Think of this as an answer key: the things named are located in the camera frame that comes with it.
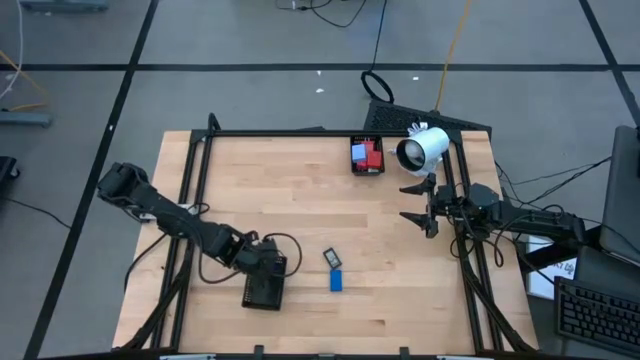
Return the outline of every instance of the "yellow cable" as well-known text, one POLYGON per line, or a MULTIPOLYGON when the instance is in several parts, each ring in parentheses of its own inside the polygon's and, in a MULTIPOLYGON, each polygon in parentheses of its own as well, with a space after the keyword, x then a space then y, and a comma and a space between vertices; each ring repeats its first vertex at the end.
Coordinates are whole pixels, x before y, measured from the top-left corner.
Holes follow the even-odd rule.
POLYGON ((462 14, 462 17, 460 18, 460 22, 458 23, 456 34, 453 37, 451 46, 449 47, 449 55, 447 55, 447 61, 444 63, 444 69, 442 70, 442 77, 440 78, 440 88, 438 89, 438 99, 436 100, 436 107, 435 107, 436 111, 440 111, 440 100, 442 98, 442 92, 444 90, 444 80, 447 77, 447 69, 449 68, 449 63, 453 59, 453 49, 455 49, 456 47, 456 42, 458 42, 458 38, 460 37, 460 33, 462 32, 464 23, 467 21, 467 16, 469 16, 470 7, 471 7, 471 0, 467 0, 467 3, 464 4, 464 14, 462 14))
POLYGON ((27 75, 25 72, 20 70, 18 68, 18 65, 16 65, 2 50, 0 50, 0 57, 2 57, 7 63, 9 63, 9 65, 11 65, 20 75, 22 75, 22 77, 29 80, 31 85, 33 85, 33 87, 35 87, 38 91, 40 91, 42 96, 44 96, 45 98, 45 102, 43 103, 20 105, 20 106, 16 106, 14 108, 9 109, 9 111, 28 110, 28 109, 35 109, 35 108, 47 106, 47 103, 49 103, 49 92, 47 92, 47 90, 45 90, 43 87, 38 85, 38 83, 35 82, 35 80, 33 80, 29 75, 27 75))

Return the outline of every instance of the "floor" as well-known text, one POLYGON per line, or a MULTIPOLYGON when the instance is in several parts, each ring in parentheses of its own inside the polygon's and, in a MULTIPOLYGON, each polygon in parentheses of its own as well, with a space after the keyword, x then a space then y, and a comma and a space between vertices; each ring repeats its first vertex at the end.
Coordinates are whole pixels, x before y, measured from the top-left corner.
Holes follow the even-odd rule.
MULTIPOLYGON (((454 63, 473 66, 448 74, 441 112, 492 126, 495 157, 513 181, 605 158, 614 128, 635 126, 633 108, 614 75, 622 75, 618 80, 623 78, 631 91, 640 91, 640 66, 635 65, 640 64, 640 3, 588 1, 620 64, 614 67, 581 3, 587 2, 485 0, 471 7, 454 63), (522 66, 505 71, 488 64, 522 66)), ((149 173, 163 132, 202 128, 209 112, 226 129, 359 129, 364 124, 369 99, 359 75, 373 56, 382 0, 368 1, 347 29, 311 12, 277 10, 271 0, 109 4, 99 14, 24 13, 25 69, 50 93, 47 111, 54 124, 1 128, 0 154, 16 157, 22 169, 10 197, 70 224, 107 124, 114 127, 105 164, 133 162, 149 173), (140 56, 132 57, 149 5, 156 3, 146 42, 139 42, 144 45, 140 56)), ((336 1, 321 11, 346 22, 359 4, 336 1)), ((398 104, 433 108, 440 67, 423 71, 419 65, 444 62, 463 7, 464 0, 389 1, 378 62, 391 64, 392 70, 378 73, 398 104)), ((15 3, 0 2, 0 49, 13 59, 18 58, 17 19, 15 3)), ((10 74, 0 73, 0 88, 10 74)), ((27 81, 19 80, 0 107, 39 99, 27 81)), ((607 173, 608 166, 602 166, 540 204, 560 203, 598 220, 607 173)), ((540 181, 518 192, 530 199, 553 184, 540 181)), ((24 356, 67 230, 42 214, 1 205, 0 348, 5 358, 17 359, 24 356)), ((111 346, 139 227, 102 202, 93 201, 87 209, 41 356, 111 346)), ((77 224, 83 215, 80 211, 77 224)))

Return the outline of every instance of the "black metal frame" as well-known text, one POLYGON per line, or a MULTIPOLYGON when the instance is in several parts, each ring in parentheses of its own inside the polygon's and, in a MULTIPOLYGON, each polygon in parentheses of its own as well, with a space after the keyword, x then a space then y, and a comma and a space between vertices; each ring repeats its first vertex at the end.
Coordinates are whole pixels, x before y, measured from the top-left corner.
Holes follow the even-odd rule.
MULTIPOLYGON (((470 186, 470 178, 469 171, 466 162, 466 156, 464 153, 464 147, 462 143, 462 137, 460 131, 458 130, 448 130, 447 133, 452 139, 452 143, 456 149, 457 160, 459 162, 460 175, 462 178, 462 185, 467 191, 470 186)), ((198 174, 198 182, 196 186, 196 194, 195 194, 195 204, 203 201, 204 191, 205 191, 205 183, 208 175, 209 168, 209 160, 211 157, 211 151, 213 148, 213 138, 214 137, 350 137, 350 136, 382 136, 382 137, 405 137, 405 131, 362 131, 362 130, 314 130, 314 129, 306 129, 306 130, 221 130, 220 126, 213 114, 209 115, 209 127, 205 130, 192 130, 191 136, 189 139, 189 148, 187 151, 187 157, 185 161, 185 168, 183 171, 183 178, 181 184, 181 191, 179 194, 179 200, 186 202, 188 199, 188 188, 191 182, 191 178, 193 176, 193 166, 195 163, 195 155, 197 152, 197 148, 201 142, 204 141, 204 149, 202 154, 202 160, 200 163, 200 172, 198 174)), ((451 157, 449 151, 443 154, 443 165, 445 178, 448 186, 453 188, 455 193, 456 185, 455 179, 453 176, 453 167, 451 164, 451 157)), ((465 244, 464 239, 462 237, 462 229, 460 227, 456 227, 456 239, 458 245, 459 253, 465 252, 465 244)), ((171 245, 169 247, 169 251, 167 253, 167 265, 165 267, 165 275, 162 282, 161 294, 166 294, 169 285, 172 282, 173 278, 173 268, 175 267, 177 256, 178 256, 178 248, 179 248, 180 239, 172 239, 171 245)), ((185 250, 185 254, 193 252, 189 252, 188 249, 185 250)), ((491 290, 491 283, 489 278, 489 273, 487 269, 486 257, 484 251, 476 252, 477 261, 478 261, 478 270, 481 276, 482 286, 485 287, 489 297, 492 299, 493 294, 491 290)), ((192 262, 192 258, 185 258, 183 261, 192 262)), ((461 258, 460 260, 461 271, 464 273, 468 269, 471 268, 471 264, 468 258, 461 258)), ((182 325, 184 321, 184 312, 186 308, 186 299, 189 290, 188 281, 184 282, 183 287, 180 289, 178 294, 178 300, 175 310, 175 316, 173 317, 174 322, 172 324, 172 331, 170 335, 170 345, 169 347, 161 347, 161 339, 162 332, 164 327, 164 316, 159 321, 158 325, 155 328, 155 331, 152 336, 152 341, 150 343, 150 348, 148 349, 122 349, 122 350, 114 350, 109 353, 97 353, 97 354, 82 354, 75 356, 63 356, 56 358, 49 358, 49 360, 128 360, 128 359, 140 359, 140 360, 157 360, 159 356, 165 355, 179 355, 179 345, 180 345, 180 336, 182 332, 182 325)), ((465 296, 467 303, 467 310, 469 312, 469 322, 471 327, 471 333, 473 338, 474 352, 475 356, 487 356, 492 357, 494 359, 549 359, 549 360, 569 360, 576 359, 580 360, 582 358, 577 357, 564 357, 564 356, 552 356, 552 355, 543 355, 543 354, 527 354, 527 353, 516 353, 516 352, 506 352, 503 349, 502 338, 500 335, 500 330, 497 325, 494 323, 491 317, 487 317, 489 320, 489 326, 491 329, 491 338, 493 343, 493 349, 485 349, 484 348, 484 339, 482 336, 482 331, 480 327, 480 318, 478 316, 478 309, 475 301, 475 294, 473 290, 470 288, 467 282, 464 282, 465 288, 465 296)), ((227 353, 211 353, 215 354, 215 358, 217 360, 262 360, 262 359, 286 359, 286 360, 363 360, 363 359, 374 359, 374 360, 411 360, 411 359, 429 359, 436 360, 438 359, 437 355, 411 355, 409 353, 408 347, 399 348, 398 355, 342 355, 342 354, 265 354, 265 349, 263 345, 255 345, 253 353, 244 353, 244 354, 227 354, 227 353)))
MULTIPOLYGON (((456 149, 457 160, 460 169, 460 175, 462 179, 462 185, 465 189, 465 192, 468 191, 469 186, 471 185, 469 170, 466 162, 466 156, 464 152, 464 146, 462 143, 462 136, 460 135, 460 131, 447 131, 452 138, 452 143, 456 149)), ((404 130, 398 131, 362 131, 362 130, 221 130, 220 126, 217 124, 215 120, 215 116, 210 114, 209 116, 209 129, 206 130, 192 130, 191 138, 189 142, 189 150, 187 152, 185 170, 182 179, 180 199, 181 201, 186 201, 187 192, 189 182, 191 180, 193 163, 195 158, 195 153, 197 150, 197 146, 199 142, 204 138, 205 139, 205 148, 202 155, 202 163, 200 165, 200 173, 198 178, 198 184, 196 187, 196 203, 202 202, 204 197, 204 183, 207 177, 207 168, 209 164, 209 159, 212 151, 212 143, 214 137, 350 137, 350 136, 382 136, 382 137, 405 137, 406 132, 404 130)), ((449 152, 447 151, 443 154, 443 164, 445 171, 445 178, 447 184, 453 188, 453 192, 456 191, 455 180, 453 177, 453 167, 451 164, 451 157, 449 152)), ((464 240, 460 236, 458 236, 458 251, 459 253, 465 252, 465 244, 464 240)), ((175 241, 175 249, 172 247, 169 248, 169 252, 167 255, 167 267, 165 267, 165 278, 163 279, 161 294, 165 294, 169 284, 171 283, 171 279, 173 277, 173 266, 176 263, 178 252, 177 246, 179 239, 172 239, 172 245, 175 241)), ((486 287, 487 292, 489 293, 491 299, 493 299, 493 291, 491 289, 491 281, 489 277, 489 271, 487 267, 487 261, 484 251, 476 251, 476 259, 477 259, 477 267, 480 273, 480 278, 483 283, 483 286, 486 287)), ((470 265, 468 259, 461 259, 461 270, 464 269, 463 263, 467 262, 470 265)), ((188 293, 189 282, 186 281, 184 287, 181 289, 180 294, 178 296, 174 323, 172 326, 171 332, 171 342, 170 349, 177 350, 180 345, 180 334, 182 331, 182 322, 184 320, 184 311, 186 306, 186 297, 188 293)), ((464 283, 467 310, 469 312, 469 322, 471 326, 471 333, 473 338, 474 351, 476 354, 479 354, 482 351, 485 351, 484 348, 484 340, 482 336, 482 331, 480 327, 480 317, 478 316, 478 308, 475 301, 475 295, 470 286, 465 282, 464 283)), ((502 337, 500 335, 500 330, 497 325, 491 319, 489 319, 489 326, 491 329, 491 339, 493 344, 493 349, 498 351, 503 351, 504 346, 502 343, 502 337)), ((154 332, 153 342, 151 343, 152 348, 160 347, 160 340, 162 338, 162 327, 164 326, 164 321, 160 322, 158 328, 154 332)), ((252 358, 255 354, 233 354, 234 356, 245 356, 247 359, 252 358)), ((231 354, 216 354, 219 357, 231 356, 231 354)), ((311 358, 316 358, 317 354, 299 354, 295 355, 296 358, 302 358, 306 356, 310 356, 311 358)))

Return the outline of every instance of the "black floor line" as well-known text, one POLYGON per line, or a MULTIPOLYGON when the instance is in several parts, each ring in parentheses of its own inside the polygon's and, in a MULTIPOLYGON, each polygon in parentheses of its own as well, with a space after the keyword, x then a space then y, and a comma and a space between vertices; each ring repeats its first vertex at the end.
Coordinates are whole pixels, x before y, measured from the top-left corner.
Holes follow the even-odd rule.
MULTIPOLYGON (((368 63, 299 63, 299 64, 136 64, 135 71, 237 72, 237 71, 364 71, 368 63)), ((640 64, 616 65, 621 71, 638 72, 640 64)), ((444 64, 381 63, 380 71, 442 71, 444 64)), ((612 70, 610 64, 451 64, 449 71, 478 72, 601 72, 612 70)), ((128 64, 24 64, 25 71, 126 71, 128 64)), ((13 71, 0 64, 0 71, 13 71)))
POLYGON ((131 54, 131 59, 129 60, 129 66, 123 77, 111 114, 109 115, 109 120, 107 121, 104 134, 102 135, 98 152, 93 161, 93 165, 91 166, 89 178, 87 179, 84 191, 82 192, 80 205, 78 205, 78 209, 76 210, 73 223, 71 224, 71 230, 69 230, 67 240, 65 241, 62 249, 62 255, 58 260, 58 265, 56 266, 56 270, 53 274, 53 279, 49 284, 47 295, 44 299, 44 303, 42 304, 42 308, 40 309, 40 313, 38 314, 38 319, 33 329, 33 333, 31 334, 31 338, 29 339, 24 359, 36 359, 42 348, 42 343, 44 342, 47 329, 49 328, 51 318, 53 317, 53 312, 56 304, 58 303, 58 298, 60 297, 64 280, 69 272, 73 253, 76 250, 84 221, 87 217, 87 213, 89 212, 91 201, 93 200, 96 185, 98 184, 100 173, 102 172, 102 167, 106 160, 107 153, 109 152, 109 146, 111 145, 113 134, 115 133, 116 126, 118 125, 118 120, 120 119, 122 108, 124 107, 124 103, 127 99, 129 88, 131 87, 131 81, 133 79, 133 74, 135 73, 134 66, 140 60, 144 43, 147 40, 147 35, 149 34, 153 17, 156 9, 158 8, 158 2, 159 0, 151 0, 149 3, 149 8, 147 9, 147 14, 144 18, 144 22, 142 23, 142 28, 138 34, 133 54, 131 54))
POLYGON ((595 35, 596 40, 598 41, 598 45, 600 45, 600 49, 604 54, 604 58, 607 60, 607 64, 611 67, 611 72, 613 73, 613 77, 618 84, 618 88, 620 89, 622 98, 627 104, 627 108, 629 108, 631 117, 633 118, 633 121, 636 123, 636 125, 640 126, 640 108, 638 108, 636 97, 629 88, 627 80, 624 78, 624 74, 622 73, 623 67, 618 65, 618 62, 613 55, 613 51, 611 51, 611 47, 609 46, 609 43, 604 36, 604 32, 602 32, 602 28, 600 28, 600 24, 598 24, 598 20, 596 19, 596 16, 593 13, 593 9, 591 9, 591 5, 589 5, 589 2, 587 0, 580 0, 580 6, 584 11, 584 15, 587 17, 587 21, 589 21, 589 25, 591 26, 593 35, 595 35))

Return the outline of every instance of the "white cable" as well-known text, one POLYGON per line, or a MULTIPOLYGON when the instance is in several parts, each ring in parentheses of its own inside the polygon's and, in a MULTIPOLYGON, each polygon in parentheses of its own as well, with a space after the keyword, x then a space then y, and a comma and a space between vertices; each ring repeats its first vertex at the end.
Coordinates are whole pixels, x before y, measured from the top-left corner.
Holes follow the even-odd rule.
POLYGON ((13 79, 11 79, 11 82, 9 83, 9 86, 7 86, 6 89, 4 89, 4 91, 2 92, 2 94, 0 94, 0 100, 2 100, 2 98, 9 92, 11 91, 11 87, 13 86, 13 84, 16 82, 16 80, 18 79, 18 76, 20 76, 20 71, 22 70, 22 55, 23 55, 23 45, 24 45, 24 37, 22 34, 22 6, 20 6, 20 0, 16 0, 16 5, 18 5, 18 36, 20 38, 20 43, 19 43, 19 53, 18 53, 18 70, 16 70, 16 74, 13 75, 13 79))

